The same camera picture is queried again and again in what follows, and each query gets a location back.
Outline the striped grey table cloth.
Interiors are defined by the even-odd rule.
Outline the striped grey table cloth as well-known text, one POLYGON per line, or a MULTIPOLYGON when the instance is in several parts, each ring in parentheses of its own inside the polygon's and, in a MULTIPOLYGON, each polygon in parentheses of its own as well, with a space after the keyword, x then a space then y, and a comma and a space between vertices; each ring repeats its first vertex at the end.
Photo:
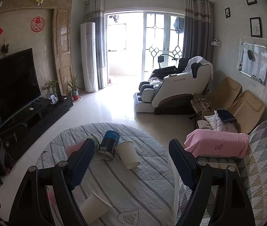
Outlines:
POLYGON ((73 190, 77 205, 95 193, 112 206, 92 225, 174 225, 172 166, 164 147, 141 130, 107 122, 67 129, 47 145, 36 166, 52 167, 69 157, 73 145, 90 135, 101 141, 109 130, 120 135, 120 142, 133 142, 140 165, 129 170, 118 155, 111 161, 94 156, 81 184, 73 190))

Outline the white paper cup near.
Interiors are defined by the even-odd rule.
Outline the white paper cup near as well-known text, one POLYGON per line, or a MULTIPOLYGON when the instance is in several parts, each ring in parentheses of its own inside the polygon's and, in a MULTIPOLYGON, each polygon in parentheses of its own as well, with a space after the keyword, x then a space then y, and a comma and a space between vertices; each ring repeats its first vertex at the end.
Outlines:
POLYGON ((80 206, 80 211, 87 224, 92 223, 110 209, 112 209, 111 204, 95 192, 92 192, 92 194, 80 206))

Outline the picture frame large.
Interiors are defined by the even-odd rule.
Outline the picture frame large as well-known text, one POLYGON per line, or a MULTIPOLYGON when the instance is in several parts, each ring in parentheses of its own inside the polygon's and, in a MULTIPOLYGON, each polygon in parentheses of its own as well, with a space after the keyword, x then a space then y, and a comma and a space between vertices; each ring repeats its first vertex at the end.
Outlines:
POLYGON ((250 35, 251 37, 262 38, 262 25, 260 17, 250 18, 250 35))

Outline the plaid cloth on chair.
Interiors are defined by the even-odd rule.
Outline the plaid cloth on chair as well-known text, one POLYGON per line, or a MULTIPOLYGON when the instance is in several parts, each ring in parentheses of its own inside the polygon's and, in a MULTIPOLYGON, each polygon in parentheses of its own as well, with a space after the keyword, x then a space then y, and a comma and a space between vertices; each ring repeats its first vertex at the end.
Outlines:
POLYGON ((191 105, 196 114, 201 114, 203 111, 212 112, 214 110, 212 104, 203 98, 191 100, 191 105))

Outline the glass balcony door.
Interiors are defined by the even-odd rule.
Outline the glass balcony door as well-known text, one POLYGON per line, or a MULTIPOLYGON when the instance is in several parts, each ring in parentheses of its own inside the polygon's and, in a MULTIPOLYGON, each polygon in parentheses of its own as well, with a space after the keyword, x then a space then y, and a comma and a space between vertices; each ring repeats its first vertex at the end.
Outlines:
POLYGON ((162 67, 177 66, 183 55, 184 16, 144 12, 142 79, 162 67))

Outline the dark blue cloth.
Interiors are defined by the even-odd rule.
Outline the dark blue cloth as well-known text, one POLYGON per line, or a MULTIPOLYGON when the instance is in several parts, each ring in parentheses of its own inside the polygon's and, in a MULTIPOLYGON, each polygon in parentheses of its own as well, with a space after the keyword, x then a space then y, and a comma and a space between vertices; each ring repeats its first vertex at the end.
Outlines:
POLYGON ((234 117, 234 115, 232 115, 232 113, 226 109, 218 109, 217 114, 224 124, 237 122, 237 119, 234 117))

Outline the tan folding chair far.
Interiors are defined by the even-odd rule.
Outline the tan folding chair far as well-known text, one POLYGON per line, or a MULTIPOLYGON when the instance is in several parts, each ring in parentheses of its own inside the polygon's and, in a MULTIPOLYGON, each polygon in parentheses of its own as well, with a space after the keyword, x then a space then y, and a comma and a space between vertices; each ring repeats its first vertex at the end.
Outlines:
POLYGON ((206 115, 214 114, 215 110, 218 109, 227 109, 238 97, 242 91, 242 86, 240 83, 236 82, 230 77, 226 77, 220 85, 211 93, 206 95, 194 94, 193 99, 207 99, 213 107, 212 112, 203 111, 201 114, 194 114, 189 119, 196 119, 197 117, 204 117, 206 115))

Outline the right grey curtain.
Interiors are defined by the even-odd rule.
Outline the right grey curtain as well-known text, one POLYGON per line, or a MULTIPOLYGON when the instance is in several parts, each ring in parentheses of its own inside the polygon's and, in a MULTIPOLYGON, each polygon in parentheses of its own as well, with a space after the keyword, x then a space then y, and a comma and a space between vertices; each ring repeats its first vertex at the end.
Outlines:
POLYGON ((212 58, 213 4, 208 0, 184 0, 183 57, 212 58))

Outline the grey curtain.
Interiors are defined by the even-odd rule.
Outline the grey curtain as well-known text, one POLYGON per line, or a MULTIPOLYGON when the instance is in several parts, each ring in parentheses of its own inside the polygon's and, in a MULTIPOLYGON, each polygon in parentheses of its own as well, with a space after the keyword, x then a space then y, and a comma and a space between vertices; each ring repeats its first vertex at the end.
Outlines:
POLYGON ((104 12, 104 0, 90 0, 91 20, 96 24, 96 63, 99 89, 103 89, 108 85, 104 12))
POLYGON ((184 0, 183 57, 212 58, 213 4, 208 0, 184 0))

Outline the white massage chair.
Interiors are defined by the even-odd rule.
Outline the white massage chair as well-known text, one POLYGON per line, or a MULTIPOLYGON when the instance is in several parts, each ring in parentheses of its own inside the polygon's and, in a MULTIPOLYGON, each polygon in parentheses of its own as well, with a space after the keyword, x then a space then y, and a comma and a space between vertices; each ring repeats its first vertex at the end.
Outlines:
POLYGON ((211 62, 200 56, 180 58, 178 66, 155 69, 147 81, 140 82, 134 94, 134 111, 155 115, 192 114, 191 100, 212 79, 211 62))

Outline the green and pink plastic cup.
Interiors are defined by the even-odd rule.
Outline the green and pink plastic cup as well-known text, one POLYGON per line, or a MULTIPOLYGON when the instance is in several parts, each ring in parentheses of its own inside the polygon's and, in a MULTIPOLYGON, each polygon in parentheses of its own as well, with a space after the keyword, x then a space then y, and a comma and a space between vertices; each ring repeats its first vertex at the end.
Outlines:
POLYGON ((98 151, 100 143, 99 140, 97 139, 97 137, 94 134, 90 134, 90 138, 94 141, 95 143, 95 152, 98 151))

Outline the black tv cabinet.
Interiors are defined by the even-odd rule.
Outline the black tv cabinet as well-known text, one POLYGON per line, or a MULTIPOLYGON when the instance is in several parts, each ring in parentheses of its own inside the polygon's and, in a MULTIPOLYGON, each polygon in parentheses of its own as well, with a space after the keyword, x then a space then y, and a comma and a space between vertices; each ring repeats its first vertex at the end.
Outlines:
POLYGON ((18 161, 72 106, 73 102, 69 96, 60 96, 55 104, 45 98, 32 102, 0 128, 0 138, 6 152, 14 161, 18 161))

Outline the patterned quilt sofa cover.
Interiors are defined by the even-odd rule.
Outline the patterned quilt sofa cover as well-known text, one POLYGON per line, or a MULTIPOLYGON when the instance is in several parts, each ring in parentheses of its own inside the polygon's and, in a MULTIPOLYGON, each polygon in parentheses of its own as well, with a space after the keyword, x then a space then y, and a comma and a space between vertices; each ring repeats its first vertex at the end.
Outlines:
MULTIPOLYGON (((251 203, 255 225, 267 225, 267 121, 259 124, 249 136, 244 158, 233 161, 219 158, 197 158, 213 168, 226 169, 234 166, 251 203)), ((212 186, 207 208, 200 225, 209 225, 216 200, 217 186, 212 186)), ((192 190, 181 180, 176 223, 187 206, 192 190)))

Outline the potted plant red pot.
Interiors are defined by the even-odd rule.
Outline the potted plant red pot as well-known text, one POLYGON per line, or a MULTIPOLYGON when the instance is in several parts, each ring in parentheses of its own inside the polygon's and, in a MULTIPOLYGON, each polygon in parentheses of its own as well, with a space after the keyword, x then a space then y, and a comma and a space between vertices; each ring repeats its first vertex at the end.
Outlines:
POLYGON ((67 85, 70 87, 71 89, 71 95, 73 98, 73 101, 79 101, 80 96, 79 96, 79 86, 78 86, 78 81, 77 81, 77 77, 78 76, 71 76, 70 79, 67 82, 67 85))

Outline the white paper cup far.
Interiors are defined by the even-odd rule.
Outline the white paper cup far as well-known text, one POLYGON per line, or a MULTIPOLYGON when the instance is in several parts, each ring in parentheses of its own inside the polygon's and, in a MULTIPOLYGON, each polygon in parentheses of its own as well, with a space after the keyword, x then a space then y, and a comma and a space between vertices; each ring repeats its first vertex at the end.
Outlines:
POLYGON ((140 160, 132 141, 128 140, 118 144, 116 150, 128 170, 140 165, 140 160))

